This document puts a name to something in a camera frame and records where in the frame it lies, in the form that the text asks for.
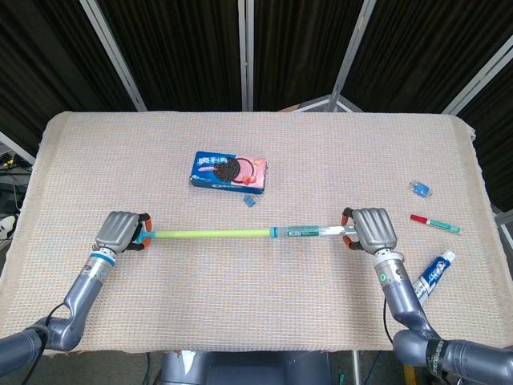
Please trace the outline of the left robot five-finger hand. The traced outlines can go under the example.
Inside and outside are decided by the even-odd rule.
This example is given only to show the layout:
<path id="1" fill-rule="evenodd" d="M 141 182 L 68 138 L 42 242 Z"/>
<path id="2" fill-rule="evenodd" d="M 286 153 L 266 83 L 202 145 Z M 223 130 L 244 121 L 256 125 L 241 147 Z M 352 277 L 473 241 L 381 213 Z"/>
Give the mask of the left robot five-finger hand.
<path id="1" fill-rule="evenodd" d="M 151 237 L 147 235 L 151 231 L 149 214 L 113 211 L 104 221 L 92 249 L 110 250 L 115 255 L 125 251 L 143 251 L 151 243 Z"/>

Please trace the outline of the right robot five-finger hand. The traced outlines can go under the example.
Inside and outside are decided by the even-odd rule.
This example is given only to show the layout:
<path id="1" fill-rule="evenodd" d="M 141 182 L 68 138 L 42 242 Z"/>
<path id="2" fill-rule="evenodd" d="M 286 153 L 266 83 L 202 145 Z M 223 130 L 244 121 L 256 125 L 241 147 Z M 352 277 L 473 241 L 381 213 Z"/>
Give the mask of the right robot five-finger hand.
<path id="1" fill-rule="evenodd" d="M 381 250 L 396 248 L 397 235 L 384 208 L 345 208 L 341 215 L 341 224 L 346 225 L 349 219 L 353 222 L 357 241 L 345 235 L 342 239 L 348 249 L 363 250 L 375 255 Z"/>

